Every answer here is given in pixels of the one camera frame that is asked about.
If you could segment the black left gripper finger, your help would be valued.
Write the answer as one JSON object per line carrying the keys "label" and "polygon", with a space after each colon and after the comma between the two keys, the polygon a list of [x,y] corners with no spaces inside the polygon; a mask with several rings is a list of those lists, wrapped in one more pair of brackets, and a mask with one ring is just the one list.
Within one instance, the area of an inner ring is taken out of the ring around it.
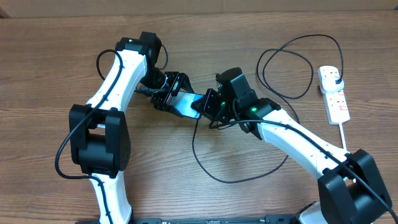
{"label": "black left gripper finger", "polygon": [[164,111],[164,112],[168,112],[168,113],[174,114],[174,115],[176,115],[178,117],[181,117],[181,118],[184,117],[184,115],[181,114],[181,112],[178,109],[176,109],[176,107],[174,107],[173,105],[167,105],[165,103],[159,103],[159,104],[155,104],[154,108],[159,110],[159,111]]}
{"label": "black left gripper finger", "polygon": [[194,90],[191,86],[188,75],[185,73],[179,73],[177,75],[177,91],[186,91],[187,93],[194,93]]}

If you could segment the Samsung Galaxy smartphone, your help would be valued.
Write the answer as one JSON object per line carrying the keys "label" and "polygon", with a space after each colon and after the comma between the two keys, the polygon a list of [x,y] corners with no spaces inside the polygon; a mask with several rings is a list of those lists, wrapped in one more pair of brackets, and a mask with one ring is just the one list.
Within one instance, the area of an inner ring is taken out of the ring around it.
{"label": "Samsung Galaxy smartphone", "polygon": [[195,93],[187,93],[180,91],[177,96],[173,96],[171,106],[176,110],[177,116],[187,117],[192,119],[200,119],[201,114],[191,107],[192,103],[196,100],[203,98],[203,95]]}

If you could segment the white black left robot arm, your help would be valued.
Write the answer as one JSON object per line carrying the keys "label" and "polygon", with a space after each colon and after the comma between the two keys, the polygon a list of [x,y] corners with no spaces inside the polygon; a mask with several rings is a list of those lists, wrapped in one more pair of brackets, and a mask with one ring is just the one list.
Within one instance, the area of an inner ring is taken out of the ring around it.
{"label": "white black left robot arm", "polygon": [[181,118],[200,119],[191,104],[197,100],[184,73],[163,72],[155,65],[163,47],[155,33],[123,37],[111,50],[113,66],[85,105],[69,113],[72,161],[93,184],[100,209],[98,223],[132,223],[133,209],[124,182],[131,141],[126,110],[134,93],[150,98],[154,108]]}

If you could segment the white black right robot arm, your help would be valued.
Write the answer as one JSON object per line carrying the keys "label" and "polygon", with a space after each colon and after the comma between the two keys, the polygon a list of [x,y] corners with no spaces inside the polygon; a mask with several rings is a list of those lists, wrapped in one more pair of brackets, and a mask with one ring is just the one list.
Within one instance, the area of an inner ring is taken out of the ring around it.
{"label": "white black right robot arm", "polygon": [[211,120],[210,128],[240,125],[300,164],[316,181],[319,201],[303,208],[291,223],[373,223],[389,212],[392,201],[373,157],[350,153],[322,140],[294,121],[279,104],[258,98],[239,67],[216,75],[192,108]]}

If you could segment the white charger plug adapter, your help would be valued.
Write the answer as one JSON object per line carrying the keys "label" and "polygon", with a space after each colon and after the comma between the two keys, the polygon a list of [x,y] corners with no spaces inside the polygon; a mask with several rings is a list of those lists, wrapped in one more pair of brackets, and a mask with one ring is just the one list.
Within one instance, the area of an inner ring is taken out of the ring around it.
{"label": "white charger plug adapter", "polygon": [[321,77],[320,90],[323,94],[330,94],[342,90],[345,87],[343,80],[338,77]]}

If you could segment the white power strip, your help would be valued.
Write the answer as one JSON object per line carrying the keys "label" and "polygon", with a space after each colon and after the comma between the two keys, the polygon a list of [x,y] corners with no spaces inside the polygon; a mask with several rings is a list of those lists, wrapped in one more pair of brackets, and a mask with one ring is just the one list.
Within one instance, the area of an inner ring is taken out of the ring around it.
{"label": "white power strip", "polygon": [[[325,65],[318,69],[319,82],[321,77],[340,78],[340,74],[336,67]],[[350,120],[348,105],[343,89],[330,94],[322,93],[322,96],[329,124],[339,125]]]}

